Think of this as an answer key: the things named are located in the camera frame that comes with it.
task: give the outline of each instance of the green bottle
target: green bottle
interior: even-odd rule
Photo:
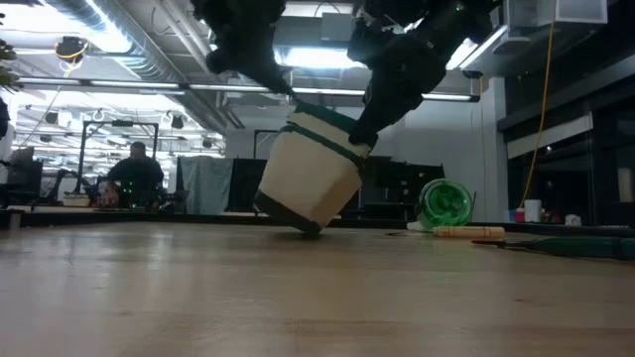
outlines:
[[[435,179],[419,194],[417,220],[426,230],[463,226],[472,218],[472,202],[462,184],[446,178]]]

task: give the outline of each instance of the bucket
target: bucket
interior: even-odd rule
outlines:
[[[355,120],[299,102],[271,148],[254,205],[282,223],[318,234],[362,184],[376,140],[352,145]]]
[[[90,205],[90,197],[85,193],[66,193],[62,198],[65,207],[87,207]]]

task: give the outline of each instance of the person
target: person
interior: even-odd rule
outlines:
[[[146,156],[146,146],[135,142],[130,146],[130,157],[117,163],[108,173],[106,199],[108,205],[119,203],[120,181],[124,186],[132,186],[136,192],[149,192],[163,182],[163,170],[157,161]]]

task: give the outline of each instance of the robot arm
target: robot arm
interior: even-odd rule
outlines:
[[[371,142],[422,102],[445,77],[445,65],[462,42],[480,44],[492,32],[489,13],[502,0],[366,0],[369,22],[358,18],[348,56],[372,70],[364,109],[350,135],[353,144]],[[407,34],[382,31],[386,19],[405,26],[421,19]]]
[[[210,70],[236,70],[276,93],[294,95],[274,61],[273,37],[284,0],[191,0],[194,15],[216,33]],[[364,0],[348,56],[372,70],[366,105],[350,135],[353,144],[377,133],[423,102],[445,77],[445,64],[466,38],[479,44],[492,32],[489,13],[502,0]],[[421,23],[407,34],[383,31],[395,22]]]

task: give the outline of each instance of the wooden table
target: wooden table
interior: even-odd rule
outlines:
[[[633,265],[385,233],[4,232],[0,355],[635,355]]]

